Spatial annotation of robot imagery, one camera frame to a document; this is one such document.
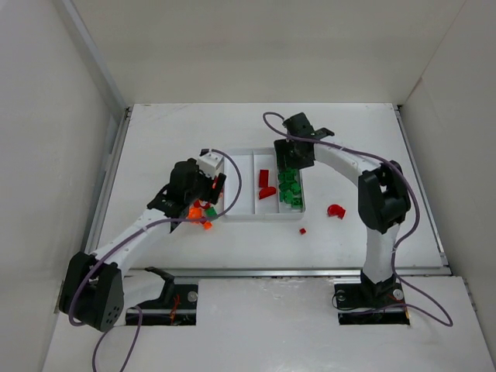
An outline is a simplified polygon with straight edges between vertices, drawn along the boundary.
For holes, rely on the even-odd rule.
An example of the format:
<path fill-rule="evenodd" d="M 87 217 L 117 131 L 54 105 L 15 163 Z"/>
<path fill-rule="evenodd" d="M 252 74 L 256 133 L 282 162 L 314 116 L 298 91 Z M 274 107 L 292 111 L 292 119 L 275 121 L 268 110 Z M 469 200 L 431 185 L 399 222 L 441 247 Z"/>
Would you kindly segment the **small red lego piece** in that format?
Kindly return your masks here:
<path fill-rule="evenodd" d="M 267 188 L 269 186 L 269 170 L 268 169 L 260 169 L 259 171 L 259 187 Z"/>

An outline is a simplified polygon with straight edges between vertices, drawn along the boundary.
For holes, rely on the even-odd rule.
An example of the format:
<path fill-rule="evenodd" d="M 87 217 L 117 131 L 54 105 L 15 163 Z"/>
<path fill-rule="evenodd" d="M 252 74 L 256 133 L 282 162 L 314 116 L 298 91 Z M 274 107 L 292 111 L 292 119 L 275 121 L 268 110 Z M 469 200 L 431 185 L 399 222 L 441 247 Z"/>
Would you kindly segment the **red arch lego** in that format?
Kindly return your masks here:
<path fill-rule="evenodd" d="M 268 187 L 265 187 L 265 188 L 261 188 L 259 190 L 259 199 L 260 200 L 263 200 L 265 198 L 269 198 L 270 196 L 273 196 L 277 193 L 277 189 L 275 187 L 272 187 L 272 186 L 268 186 Z"/>

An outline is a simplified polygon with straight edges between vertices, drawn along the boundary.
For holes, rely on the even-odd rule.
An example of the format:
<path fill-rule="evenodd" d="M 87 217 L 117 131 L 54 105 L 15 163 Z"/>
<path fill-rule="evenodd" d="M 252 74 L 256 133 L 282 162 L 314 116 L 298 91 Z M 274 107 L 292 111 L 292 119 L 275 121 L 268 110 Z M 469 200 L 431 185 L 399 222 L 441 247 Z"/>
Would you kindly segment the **red semicircle lego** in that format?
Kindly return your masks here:
<path fill-rule="evenodd" d="M 343 219 L 346 214 L 345 208 L 337 204 L 330 205 L 326 212 L 328 217 L 336 217 L 338 219 Z"/>

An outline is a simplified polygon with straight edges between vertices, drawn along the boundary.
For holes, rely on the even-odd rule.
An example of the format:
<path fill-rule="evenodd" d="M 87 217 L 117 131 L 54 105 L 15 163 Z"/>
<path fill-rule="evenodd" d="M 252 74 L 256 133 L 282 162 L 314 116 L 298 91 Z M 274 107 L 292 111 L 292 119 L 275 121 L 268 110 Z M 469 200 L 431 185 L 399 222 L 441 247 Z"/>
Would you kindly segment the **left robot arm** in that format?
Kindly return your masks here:
<path fill-rule="evenodd" d="M 174 165 L 169 181 L 146 205 L 144 212 L 123 233 L 92 253 L 76 253 L 70 260 L 60 294 L 59 309 L 73 326 L 109 331 L 128 308 L 129 297 L 137 303 L 158 299 L 171 280 L 166 273 L 146 271 L 134 286 L 128 272 L 159 240 L 192 218 L 189 210 L 200 200 L 215 204 L 226 176 L 220 171 L 224 157 L 215 150 Z"/>

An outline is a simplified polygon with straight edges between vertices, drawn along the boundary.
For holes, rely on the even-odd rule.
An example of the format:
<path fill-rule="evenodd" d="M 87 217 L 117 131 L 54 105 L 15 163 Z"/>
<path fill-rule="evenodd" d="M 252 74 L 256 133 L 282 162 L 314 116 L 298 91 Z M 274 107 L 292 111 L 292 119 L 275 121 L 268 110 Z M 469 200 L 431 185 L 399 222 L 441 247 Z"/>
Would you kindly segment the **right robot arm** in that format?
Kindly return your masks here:
<path fill-rule="evenodd" d="M 337 284 L 336 296 L 342 295 L 346 308 L 379 308 L 394 291 L 396 280 L 391 264 L 394 243 L 400 225 L 411 208 L 408 189 L 401 179 L 401 166 L 363 155 L 358 150 L 325 144 L 333 132 L 315 130 L 305 113 L 283 120 L 287 137 L 274 142 L 277 166 L 281 171 L 301 170 L 316 162 L 325 164 L 357 187 L 357 210 L 367 229 L 366 259 L 359 284 Z"/>

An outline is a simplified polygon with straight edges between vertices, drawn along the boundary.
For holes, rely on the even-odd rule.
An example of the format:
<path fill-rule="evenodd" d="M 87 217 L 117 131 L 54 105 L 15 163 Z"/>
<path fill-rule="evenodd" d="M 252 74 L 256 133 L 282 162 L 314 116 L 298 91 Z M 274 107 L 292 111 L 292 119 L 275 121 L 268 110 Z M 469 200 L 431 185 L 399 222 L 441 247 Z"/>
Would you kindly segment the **orange dome lego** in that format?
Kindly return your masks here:
<path fill-rule="evenodd" d="M 188 220 L 192 223 L 200 223 L 203 218 L 203 212 L 201 208 L 191 207 L 188 212 Z"/>

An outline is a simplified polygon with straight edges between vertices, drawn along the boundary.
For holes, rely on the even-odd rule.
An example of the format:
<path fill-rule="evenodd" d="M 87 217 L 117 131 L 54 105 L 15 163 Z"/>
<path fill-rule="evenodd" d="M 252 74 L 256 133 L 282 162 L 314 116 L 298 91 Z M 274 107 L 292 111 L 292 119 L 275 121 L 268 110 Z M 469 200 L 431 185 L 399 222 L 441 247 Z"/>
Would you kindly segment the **green square lego plate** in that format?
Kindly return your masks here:
<path fill-rule="evenodd" d="M 218 214 L 217 214 L 216 210 L 213 207 L 210 207 L 210 208 L 208 208 L 208 209 L 205 210 L 205 215 L 209 219 L 215 219 Z"/>

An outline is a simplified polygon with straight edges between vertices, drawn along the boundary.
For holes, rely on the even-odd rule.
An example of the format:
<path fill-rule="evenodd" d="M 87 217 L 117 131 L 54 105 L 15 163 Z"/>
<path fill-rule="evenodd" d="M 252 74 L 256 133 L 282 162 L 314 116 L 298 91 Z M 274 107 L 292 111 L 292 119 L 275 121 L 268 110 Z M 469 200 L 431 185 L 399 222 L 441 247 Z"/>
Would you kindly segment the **green lego pile in tray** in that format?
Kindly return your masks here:
<path fill-rule="evenodd" d="M 280 157 L 277 157 L 276 160 L 280 203 L 294 210 L 302 210 L 304 201 L 300 171 L 285 165 Z"/>

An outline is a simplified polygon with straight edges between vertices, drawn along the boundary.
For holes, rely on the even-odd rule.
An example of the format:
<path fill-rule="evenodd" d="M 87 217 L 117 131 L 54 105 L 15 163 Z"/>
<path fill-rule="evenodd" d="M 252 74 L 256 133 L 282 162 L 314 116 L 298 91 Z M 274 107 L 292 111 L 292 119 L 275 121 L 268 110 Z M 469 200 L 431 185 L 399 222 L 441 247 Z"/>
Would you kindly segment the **white three-compartment tray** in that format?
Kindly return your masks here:
<path fill-rule="evenodd" d="M 230 160 L 224 162 L 226 181 L 223 188 L 223 208 L 231 209 L 224 215 L 230 221 L 296 220 L 305 214 L 305 195 L 296 195 L 293 207 L 284 201 L 278 190 L 280 181 L 276 153 L 272 147 L 232 149 L 226 152 Z M 268 185 L 276 194 L 260 199 L 260 171 L 268 171 Z"/>

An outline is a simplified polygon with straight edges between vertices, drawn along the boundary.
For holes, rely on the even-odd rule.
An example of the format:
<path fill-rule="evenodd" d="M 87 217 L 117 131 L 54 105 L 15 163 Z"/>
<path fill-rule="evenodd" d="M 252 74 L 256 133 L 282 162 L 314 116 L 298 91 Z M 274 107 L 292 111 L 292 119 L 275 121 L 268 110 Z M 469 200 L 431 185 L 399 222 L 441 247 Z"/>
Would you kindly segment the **aluminium rail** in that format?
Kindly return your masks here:
<path fill-rule="evenodd" d="M 354 269 L 191 269 L 191 268 L 162 268 L 163 271 L 175 277 L 196 278 L 276 278 L 276 277 L 359 277 L 360 270 Z M 403 268 L 397 269 L 402 277 L 449 277 L 452 271 L 449 267 L 435 268 Z"/>

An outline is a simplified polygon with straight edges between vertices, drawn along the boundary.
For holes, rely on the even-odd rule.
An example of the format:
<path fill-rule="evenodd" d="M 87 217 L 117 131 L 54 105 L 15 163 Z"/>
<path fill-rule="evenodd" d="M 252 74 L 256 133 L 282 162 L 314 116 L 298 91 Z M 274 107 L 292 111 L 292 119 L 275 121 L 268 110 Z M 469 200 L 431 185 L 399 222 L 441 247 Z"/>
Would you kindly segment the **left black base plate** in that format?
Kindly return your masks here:
<path fill-rule="evenodd" d="M 124 290 L 124 310 L 118 324 L 134 326 L 194 326 L 199 297 L 198 281 L 155 277 Z"/>

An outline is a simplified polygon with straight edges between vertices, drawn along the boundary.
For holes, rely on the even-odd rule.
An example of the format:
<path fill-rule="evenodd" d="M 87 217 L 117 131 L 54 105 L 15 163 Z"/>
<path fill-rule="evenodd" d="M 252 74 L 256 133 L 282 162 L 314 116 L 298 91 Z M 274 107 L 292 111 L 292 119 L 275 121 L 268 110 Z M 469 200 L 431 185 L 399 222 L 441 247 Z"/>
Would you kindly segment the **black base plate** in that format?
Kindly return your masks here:
<path fill-rule="evenodd" d="M 338 283 L 334 285 L 332 305 L 341 326 L 409 326 L 407 310 L 401 306 L 404 300 L 399 283 L 377 297 L 368 297 L 362 284 Z"/>
<path fill-rule="evenodd" d="M 199 297 L 198 281 L 155 277 L 124 290 L 124 310 L 118 324 L 134 326 L 194 326 Z"/>

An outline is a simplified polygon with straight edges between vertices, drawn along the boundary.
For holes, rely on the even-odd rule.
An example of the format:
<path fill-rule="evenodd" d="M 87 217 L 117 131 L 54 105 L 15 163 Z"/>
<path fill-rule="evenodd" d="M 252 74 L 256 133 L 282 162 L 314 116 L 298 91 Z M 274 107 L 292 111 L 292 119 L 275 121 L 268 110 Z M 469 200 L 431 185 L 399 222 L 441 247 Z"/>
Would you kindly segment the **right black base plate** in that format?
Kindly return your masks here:
<path fill-rule="evenodd" d="M 409 326 L 407 310 L 401 306 L 404 300 L 399 283 L 377 297 L 368 297 L 362 284 L 338 283 L 334 285 L 332 305 L 341 326 Z"/>

